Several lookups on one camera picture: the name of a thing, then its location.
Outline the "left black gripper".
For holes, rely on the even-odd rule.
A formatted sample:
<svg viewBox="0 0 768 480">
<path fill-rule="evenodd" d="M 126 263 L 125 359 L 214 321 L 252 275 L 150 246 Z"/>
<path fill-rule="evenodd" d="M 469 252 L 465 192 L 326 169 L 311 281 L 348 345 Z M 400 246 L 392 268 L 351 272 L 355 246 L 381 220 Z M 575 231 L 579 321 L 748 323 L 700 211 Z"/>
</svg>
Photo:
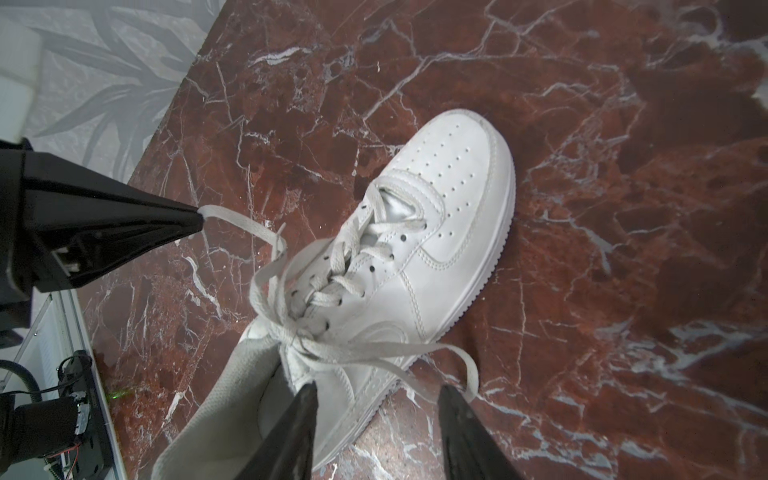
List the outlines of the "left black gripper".
<svg viewBox="0 0 768 480">
<path fill-rule="evenodd" d="M 1 141 L 2 348 L 30 326 L 33 286 L 80 288 L 204 224 L 193 206 L 27 151 L 26 138 Z"/>
</svg>

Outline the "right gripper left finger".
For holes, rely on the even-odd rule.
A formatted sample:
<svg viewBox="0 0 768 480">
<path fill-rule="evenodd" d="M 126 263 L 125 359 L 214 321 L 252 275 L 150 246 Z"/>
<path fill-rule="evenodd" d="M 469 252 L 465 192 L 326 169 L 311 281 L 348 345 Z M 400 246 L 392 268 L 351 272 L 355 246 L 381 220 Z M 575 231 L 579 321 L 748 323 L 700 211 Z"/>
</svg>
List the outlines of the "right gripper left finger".
<svg viewBox="0 0 768 480">
<path fill-rule="evenodd" d="M 310 479 L 317 411 L 317 387 L 312 382 L 299 390 L 235 479 Z"/>
</svg>

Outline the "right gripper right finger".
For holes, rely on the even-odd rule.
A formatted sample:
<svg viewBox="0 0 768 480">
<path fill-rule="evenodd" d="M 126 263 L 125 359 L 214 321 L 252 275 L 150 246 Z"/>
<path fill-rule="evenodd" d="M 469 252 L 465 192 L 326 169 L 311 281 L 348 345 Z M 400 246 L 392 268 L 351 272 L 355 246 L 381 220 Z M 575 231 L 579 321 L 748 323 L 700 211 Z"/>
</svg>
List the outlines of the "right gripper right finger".
<svg viewBox="0 0 768 480">
<path fill-rule="evenodd" d="M 441 387 L 438 415 L 446 479 L 524 479 L 455 387 Z"/>
</svg>

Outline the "white sneaker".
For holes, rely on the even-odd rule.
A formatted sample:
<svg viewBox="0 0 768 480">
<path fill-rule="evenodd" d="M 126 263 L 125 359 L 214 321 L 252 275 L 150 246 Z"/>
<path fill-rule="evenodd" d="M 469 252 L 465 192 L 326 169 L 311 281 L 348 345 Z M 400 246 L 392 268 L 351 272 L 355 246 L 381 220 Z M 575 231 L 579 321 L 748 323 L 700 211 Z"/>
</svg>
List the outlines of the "white sneaker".
<svg viewBox="0 0 768 480">
<path fill-rule="evenodd" d="M 365 430 L 489 280 L 515 209 L 501 133 L 454 109 L 424 125 L 369 184 L 339 232 L 290 254 L 281 234 L 207 205 L 271 247 L 251 280 L 255 318 L 217 383 L 157 459 L 156 479 L 232 479 L 265 445 L 300 389 L 317 389 L 312 466 Z"/>
</svg>

